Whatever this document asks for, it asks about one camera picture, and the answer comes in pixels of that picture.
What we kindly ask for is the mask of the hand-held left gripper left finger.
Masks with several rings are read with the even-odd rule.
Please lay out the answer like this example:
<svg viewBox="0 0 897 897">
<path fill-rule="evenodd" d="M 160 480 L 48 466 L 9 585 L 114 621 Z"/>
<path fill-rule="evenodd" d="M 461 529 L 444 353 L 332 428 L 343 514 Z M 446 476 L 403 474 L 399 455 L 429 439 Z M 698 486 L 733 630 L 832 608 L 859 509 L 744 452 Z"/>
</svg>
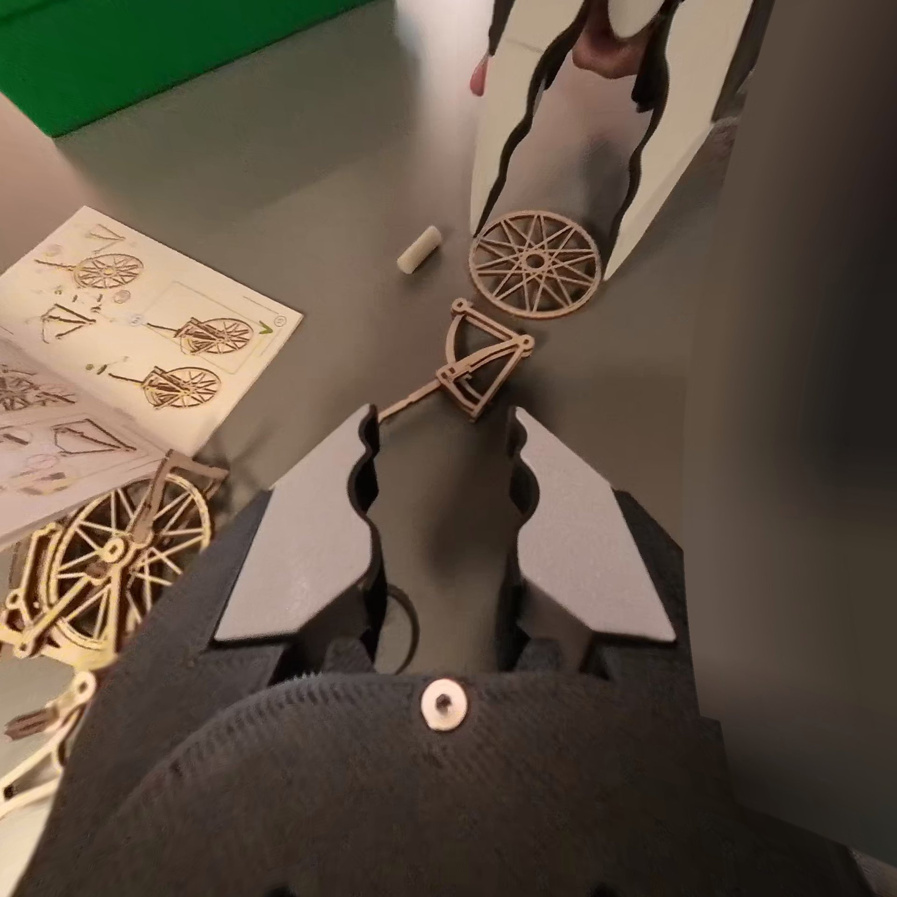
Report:
<svg viewBox="0 0 897 897">
<path fill-rule="evenodd" d="M 294 648 L 320 667 L 333 641 L 359 640 L 370 658 L 387 611 L 377 499 L 377 409 L 366 404 L 328 434 L 265 496 L 230 589 L 217 647 Z"/>
</svg>

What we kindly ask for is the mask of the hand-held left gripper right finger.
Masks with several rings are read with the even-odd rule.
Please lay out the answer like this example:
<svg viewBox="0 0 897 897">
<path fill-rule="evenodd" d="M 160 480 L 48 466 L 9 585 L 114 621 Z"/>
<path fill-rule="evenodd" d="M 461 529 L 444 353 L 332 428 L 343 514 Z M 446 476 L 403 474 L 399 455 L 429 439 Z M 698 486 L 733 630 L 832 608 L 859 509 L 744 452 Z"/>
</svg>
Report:
<svg viewBox="0 0 897 897">
<path fill-rule="evenodd" d="M 520 657 L 583 669 L 602 643 L 670 648 L 677 635 L 610 482 L 532 413 L 508 420 L 508 622 Z"/>
</svg>

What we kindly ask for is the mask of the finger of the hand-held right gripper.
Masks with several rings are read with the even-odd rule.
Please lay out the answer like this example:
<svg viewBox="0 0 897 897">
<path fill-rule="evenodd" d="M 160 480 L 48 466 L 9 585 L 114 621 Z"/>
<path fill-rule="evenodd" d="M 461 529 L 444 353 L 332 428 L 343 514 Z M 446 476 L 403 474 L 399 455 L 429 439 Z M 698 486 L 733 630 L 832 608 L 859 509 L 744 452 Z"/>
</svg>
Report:
<svg viewBox="0 0 897 897">
<path fill-rule="evenodd" d="M 665 2 L 634 85 L 650 113 L 630 159 L 603 278 L 634 251 L 714 126 L 734 112 L 755 68 L 774 3 Z"/>
<path fill-rule="evenodd" d="M 494 2 L 472 172 L 472 236 L 487 224 L 511 157 L 585 21 L 584 1 Z"/>
</svg>

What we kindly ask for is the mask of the wooden spoked wheel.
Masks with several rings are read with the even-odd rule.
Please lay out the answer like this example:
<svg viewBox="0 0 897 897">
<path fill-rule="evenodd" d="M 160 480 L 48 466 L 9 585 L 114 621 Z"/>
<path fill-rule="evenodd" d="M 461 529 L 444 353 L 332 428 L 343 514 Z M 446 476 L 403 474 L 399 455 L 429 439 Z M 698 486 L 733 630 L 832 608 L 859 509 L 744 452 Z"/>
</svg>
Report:
<svg viewBox="0 0 897 897">
<path fill-rule="evenodd" d="M 488 221 L 473 239 L 468 271 L 491 305 L 523 320 L 556 320 L 585 306 L 602 280 L 597 241 L 577 221 L 542 210 Z"/>
</svg>

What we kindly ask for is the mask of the wooden bicycle frame part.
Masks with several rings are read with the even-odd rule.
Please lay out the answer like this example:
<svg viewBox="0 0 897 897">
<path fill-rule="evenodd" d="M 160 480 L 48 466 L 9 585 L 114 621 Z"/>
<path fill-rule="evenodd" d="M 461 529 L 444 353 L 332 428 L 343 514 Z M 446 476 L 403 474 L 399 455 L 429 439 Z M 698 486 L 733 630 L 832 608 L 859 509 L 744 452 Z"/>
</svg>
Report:
<svg viewBox="0 0 897 897">
<path fill-rule="evenodd" d="M 454 300 L 450 315 L 444 364 L 424 386 L 379 411 L 378 423 L 384 423 L 439 391 L 451 399 L 467 420 L 476 422 L 515 368 L 534 351 L 532 335 L 501 324 L 478 310 L 469 299 Z M 473 352 L 462 354 L 462 336 L 469 330 L 484 335 L 486 343 Z"/>
</svg>

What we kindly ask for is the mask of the assembled wooden wheel model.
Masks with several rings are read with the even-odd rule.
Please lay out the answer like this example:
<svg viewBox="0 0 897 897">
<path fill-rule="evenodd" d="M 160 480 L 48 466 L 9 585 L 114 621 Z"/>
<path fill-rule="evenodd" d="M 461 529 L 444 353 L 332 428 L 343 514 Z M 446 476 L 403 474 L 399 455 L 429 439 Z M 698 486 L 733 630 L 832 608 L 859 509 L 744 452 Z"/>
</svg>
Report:
<svg viewBox="0 0 897 897">
<path fill-rule="evenodd" d="M 225 468 L 169 452 L 23 538 L 3 595 L 2 646 L 77 672 L 111 665 L 152 608 L 210 544 Z"/>
</svg>

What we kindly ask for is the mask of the person's right hand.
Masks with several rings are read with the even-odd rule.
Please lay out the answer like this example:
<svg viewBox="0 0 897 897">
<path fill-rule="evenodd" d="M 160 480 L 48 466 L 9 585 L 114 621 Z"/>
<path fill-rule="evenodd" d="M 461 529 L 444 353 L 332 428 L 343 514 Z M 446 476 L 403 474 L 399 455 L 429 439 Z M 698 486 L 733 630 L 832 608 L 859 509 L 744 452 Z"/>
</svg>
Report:
<svg viewBox="0 0 897 897">
<path fill-rule="evenodd" d="M 605 79 L 638 73 L 654 30 L 650 22 L 632 37 L 621 39 L 612 30 L 606 2 L 592 2 L 585 25 L 570 51 L 573 64 Z"/>
</svg>

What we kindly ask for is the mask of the white wax cylinder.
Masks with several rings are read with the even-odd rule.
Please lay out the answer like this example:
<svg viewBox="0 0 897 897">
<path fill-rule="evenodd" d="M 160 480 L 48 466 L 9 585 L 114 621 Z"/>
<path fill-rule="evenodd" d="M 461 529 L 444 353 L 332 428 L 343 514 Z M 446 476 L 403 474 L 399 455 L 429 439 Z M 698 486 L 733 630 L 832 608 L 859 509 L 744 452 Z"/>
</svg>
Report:
<svg viewBox="0 0 897 897">
<path fill-rule="evenodd" d="M 398 271 L 403 275 L 412 275 L 441 247 L 442 242 L 440 229 L 435 225 L 428 226 L 398 256 Z"/>
</svg>

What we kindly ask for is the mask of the wooden pedal crank part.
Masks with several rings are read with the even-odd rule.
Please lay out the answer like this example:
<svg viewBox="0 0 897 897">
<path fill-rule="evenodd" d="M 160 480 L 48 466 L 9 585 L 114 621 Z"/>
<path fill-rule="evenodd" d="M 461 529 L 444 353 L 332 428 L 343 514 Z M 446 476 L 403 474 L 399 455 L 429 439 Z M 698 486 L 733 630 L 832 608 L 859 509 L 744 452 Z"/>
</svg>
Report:
<svg viewBox="0 0 897 897">
<path fill-rule="evenodd" d="M 12 742 L 38 735 L 43 736 L 44 741 L 2 777 L 2 819 L 55 795 L 73 739 L 97 688 L 94 673 L 78 673 L 56 698 L 38 710 L 20 714 L 6 723 L 4 736 Z"/>
</svg>

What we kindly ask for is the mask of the assembly instruction booklet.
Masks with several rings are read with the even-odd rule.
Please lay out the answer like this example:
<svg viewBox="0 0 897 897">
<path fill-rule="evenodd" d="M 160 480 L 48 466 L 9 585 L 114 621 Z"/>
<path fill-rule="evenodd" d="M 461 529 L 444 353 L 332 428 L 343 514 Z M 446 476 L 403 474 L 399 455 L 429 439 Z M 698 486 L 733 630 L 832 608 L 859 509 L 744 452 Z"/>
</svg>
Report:
<svg viewBox="0 0 897 897">
<path fill-rule="evenodd" d="M 194 456 L 302 319 L 81 208 L 1 276 L 2 548 Z"/>
</svg>

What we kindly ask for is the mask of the green box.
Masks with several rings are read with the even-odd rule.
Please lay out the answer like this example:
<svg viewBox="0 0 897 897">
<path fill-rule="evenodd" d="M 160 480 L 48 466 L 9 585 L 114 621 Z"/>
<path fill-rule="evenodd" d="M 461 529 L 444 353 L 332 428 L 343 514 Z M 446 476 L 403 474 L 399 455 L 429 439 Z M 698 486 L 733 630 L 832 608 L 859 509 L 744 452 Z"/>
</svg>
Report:
<svg viewBox="0 0 897 897">
<path fill-rule="evenodd" d="M 72 133 L 365 1 L 3 1 L 1 90 Z"/>
</svg>

